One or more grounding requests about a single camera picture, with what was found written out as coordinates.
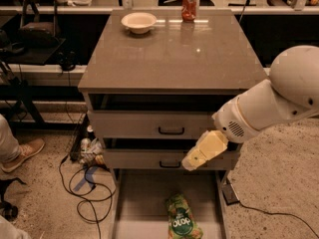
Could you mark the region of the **white gripper with vent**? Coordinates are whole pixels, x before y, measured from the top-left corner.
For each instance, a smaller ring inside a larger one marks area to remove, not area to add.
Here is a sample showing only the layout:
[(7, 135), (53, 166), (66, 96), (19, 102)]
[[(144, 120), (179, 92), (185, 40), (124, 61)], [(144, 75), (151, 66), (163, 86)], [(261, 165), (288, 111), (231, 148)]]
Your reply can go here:
[(226, 151), (228, 141), (244, 143), (260, 134), (260, 130), (244, 116), (242, 98), (243, 95), (236, 96), (212, 115), (217, 130), (203, 133), (187, 153), (181, 162), (186, 170), (196, 170)]

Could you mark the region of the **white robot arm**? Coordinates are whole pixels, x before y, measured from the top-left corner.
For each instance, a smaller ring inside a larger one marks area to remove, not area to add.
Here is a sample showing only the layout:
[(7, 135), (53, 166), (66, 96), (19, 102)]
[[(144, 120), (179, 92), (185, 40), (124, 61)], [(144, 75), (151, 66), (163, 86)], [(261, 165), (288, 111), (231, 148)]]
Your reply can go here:
[(206, 131), (182, 160), (193, 171), (276, 124), (319, 113), (319, 48), (300, 45), (281, 52), (268, 78), (225, 103), (212, 115), (214, 130)]

